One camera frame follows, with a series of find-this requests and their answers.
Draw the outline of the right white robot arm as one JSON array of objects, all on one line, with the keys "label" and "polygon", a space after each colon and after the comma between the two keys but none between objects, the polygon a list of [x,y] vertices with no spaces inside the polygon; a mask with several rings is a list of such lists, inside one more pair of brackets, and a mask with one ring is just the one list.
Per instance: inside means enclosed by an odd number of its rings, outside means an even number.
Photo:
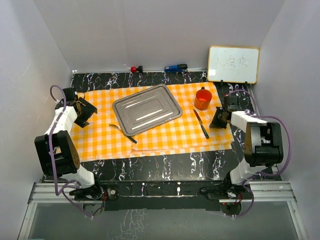
[{"label": "right white robot arm", "polygon": [[209,125],[212,129],[225,129],[232,125],[244,133],[243,160],[218,185],[220,193],[230,199],[243,191],[242,184],[259,175],[266,168],[282,162],[284,158],[281,126],[241,108],[235,95],[226,94],[221,107],[216,108]]}]

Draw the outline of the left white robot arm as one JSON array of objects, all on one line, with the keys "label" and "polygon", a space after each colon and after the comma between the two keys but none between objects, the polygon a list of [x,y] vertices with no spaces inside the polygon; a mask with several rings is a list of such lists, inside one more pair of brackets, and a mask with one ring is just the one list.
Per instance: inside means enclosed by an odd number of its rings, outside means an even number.
[{"label": "left white robot arm", "polygon": [[45,134],[34,140],[43,174],[67,180],[72,188],[70,195],[76,198],[97,200],[103,195],[103,187],[94,173],[81,165],[80,156],[71,139],[73,125],[84,128],[97,108],[79,97],[72,87],[61,89],[62,99],[56,101],[55,116]]}]

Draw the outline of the black handled table knife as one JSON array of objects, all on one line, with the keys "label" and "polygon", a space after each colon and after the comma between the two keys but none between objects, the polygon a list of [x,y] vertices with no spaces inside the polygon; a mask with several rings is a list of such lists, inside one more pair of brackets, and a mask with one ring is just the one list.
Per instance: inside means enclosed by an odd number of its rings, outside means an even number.
[{"label": "black handled table knife", "polygon": [[205,138],[206,138],[206,139],[209,139],[210,137],[209,137],[209,135],[208,135],[205,127],[203,126],[203,121],[201,120],[198,112],[197,112],[195,109],[193,109],[193,112],[194,112],[194,114],[195,114],[195,116],[196,116],[196,118],[197,118],[197,120],[198,120],[198,122],[199,122],[199,124],[200,124],[200,127],[201,127],[201,129],[202,129],[202,132],[203,132]]}]

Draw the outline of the silver metal tray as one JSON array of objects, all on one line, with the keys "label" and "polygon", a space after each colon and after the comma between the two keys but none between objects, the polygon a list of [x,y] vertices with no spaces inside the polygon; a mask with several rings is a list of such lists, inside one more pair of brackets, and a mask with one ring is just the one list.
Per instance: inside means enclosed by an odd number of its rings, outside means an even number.
[{"label": "silver metal tray", "polygon": [[183,114],[177,100],[164,84],[118,99],[112,108],[122,131],[128,136],[135,136]]}]

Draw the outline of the orange translucent cup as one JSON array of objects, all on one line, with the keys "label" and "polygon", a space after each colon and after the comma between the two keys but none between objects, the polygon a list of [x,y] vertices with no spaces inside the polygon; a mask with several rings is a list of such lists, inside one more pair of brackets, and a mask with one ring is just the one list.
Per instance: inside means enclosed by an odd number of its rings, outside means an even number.
[{"label": "orange translucent cup", "polygon": [[198,110],[206,110],[211,103],[212,97],[212,93],[209,90],[205,89],[205,87],[202,87],[195,94],[194,106]]}]

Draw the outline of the silver fork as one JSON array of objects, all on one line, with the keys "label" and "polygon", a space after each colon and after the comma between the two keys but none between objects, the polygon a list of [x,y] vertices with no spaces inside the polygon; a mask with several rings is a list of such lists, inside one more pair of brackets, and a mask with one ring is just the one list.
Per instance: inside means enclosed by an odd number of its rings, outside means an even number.
[{"label": "silver fork", "polygon": [[108,126],[111,127],[111,128],[113,128],[113,129],[116,129],[116,130],[120,131],[126,138],[128,138],[128,139],[129,139],[131,142],[133,142],[134,144],[137,144],[137,143],[138,143],[132,136],[126,135],[126,134],[123,132],[123,130],[120,129],[117,125],[109,123]]}]

